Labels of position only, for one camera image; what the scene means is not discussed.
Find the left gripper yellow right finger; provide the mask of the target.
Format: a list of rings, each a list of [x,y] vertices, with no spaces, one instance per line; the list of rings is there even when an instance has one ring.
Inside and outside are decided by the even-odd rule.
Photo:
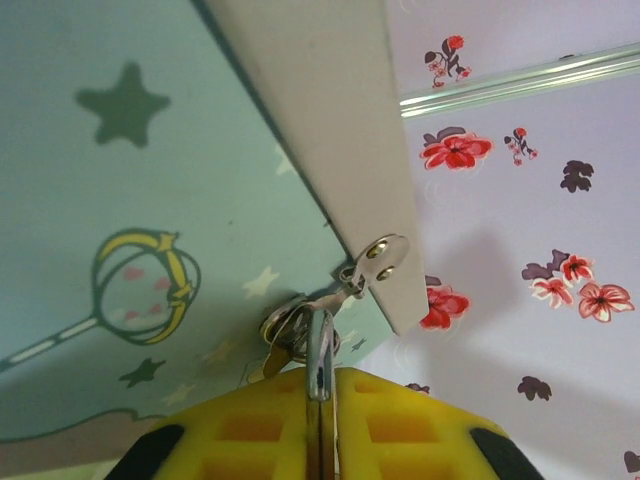
[[[541,479],[493,421],[355,368],[335,374],[342,479]]]

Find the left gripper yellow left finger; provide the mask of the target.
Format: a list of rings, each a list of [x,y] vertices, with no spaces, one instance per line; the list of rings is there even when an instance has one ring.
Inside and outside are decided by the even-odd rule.
[[[108,479],[305,479],[305,370],[281,373],[156,423]]]

